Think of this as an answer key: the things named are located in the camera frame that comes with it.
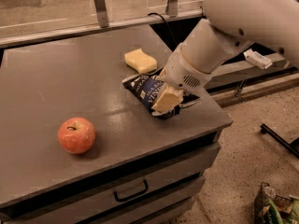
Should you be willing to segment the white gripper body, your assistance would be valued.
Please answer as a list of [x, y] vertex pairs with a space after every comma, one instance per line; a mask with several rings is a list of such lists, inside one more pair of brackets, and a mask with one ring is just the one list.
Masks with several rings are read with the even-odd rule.
[[204, 74], [192, 67], [185, 59], [182, 45], [179, 44], [170, 55], [158, 78], [175, 89], [199, 95], [199, 91], [208, 83], [211, 75]]

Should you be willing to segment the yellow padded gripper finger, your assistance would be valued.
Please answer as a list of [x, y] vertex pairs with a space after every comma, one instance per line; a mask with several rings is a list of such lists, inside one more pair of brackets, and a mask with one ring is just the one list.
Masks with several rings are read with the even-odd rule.
[[183, 101], [183, 95], [184, 90], [163, 84], [163, 88], [158, 93], [158, 97], [151, 108], [161, 113], [168, 112]]

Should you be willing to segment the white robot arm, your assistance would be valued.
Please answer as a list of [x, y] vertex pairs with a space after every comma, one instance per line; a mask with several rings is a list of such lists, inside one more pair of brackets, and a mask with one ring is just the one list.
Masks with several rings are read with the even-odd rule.
[[167, 112], [196, 94], [223, 63], [250, 44], [263, 45], [299, 64], [299, 2], [295, 0], [203, 0], [205, 17], [169, 57], [164, 82], [151, 108]]

